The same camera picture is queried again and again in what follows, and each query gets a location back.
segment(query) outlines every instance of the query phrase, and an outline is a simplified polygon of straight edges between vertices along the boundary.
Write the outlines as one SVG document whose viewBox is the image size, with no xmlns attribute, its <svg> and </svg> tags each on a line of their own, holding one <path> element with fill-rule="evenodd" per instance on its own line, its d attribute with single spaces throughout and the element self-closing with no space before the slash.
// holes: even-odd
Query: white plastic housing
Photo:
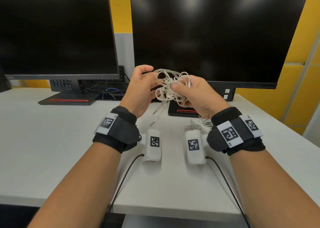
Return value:
<svg viewBox="0 0 320 228">
<path fill-rule="evenodd" d="M 186 153 L 188 162 L 192 165 L 205 164 L 206 152 L 204 147 L 208 145 L 208 135 L 202 135 L 200 130 L 191 130 L 185 132 L 186 137 Z"/>
<path fill-rule="evenodd" d="M 148 129 L 146 134 L 141 134 L 141 141 L 138 144 L 142 145 L 142 153 L 144 157 L 142 162 L 158 162 L 161 160 L 161 136 L 160 131 L 155 129 Z"/>
</svg>

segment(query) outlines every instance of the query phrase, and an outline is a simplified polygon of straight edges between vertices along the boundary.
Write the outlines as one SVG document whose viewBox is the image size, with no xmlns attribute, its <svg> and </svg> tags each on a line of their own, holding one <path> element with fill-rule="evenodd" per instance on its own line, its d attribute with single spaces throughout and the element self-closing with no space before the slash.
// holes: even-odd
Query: computer monitor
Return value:
<svg viewBox="0 0 320 228">
<path fill-rule="evenodd" d="M 135 66 L 276 88 L 305 0 L 131 0 Z"/>
<path fill-rule="evenodd" d="M 109 0 L 0 0 L 0 19 L 8 79 L 119 78 Z"/>
</svg>

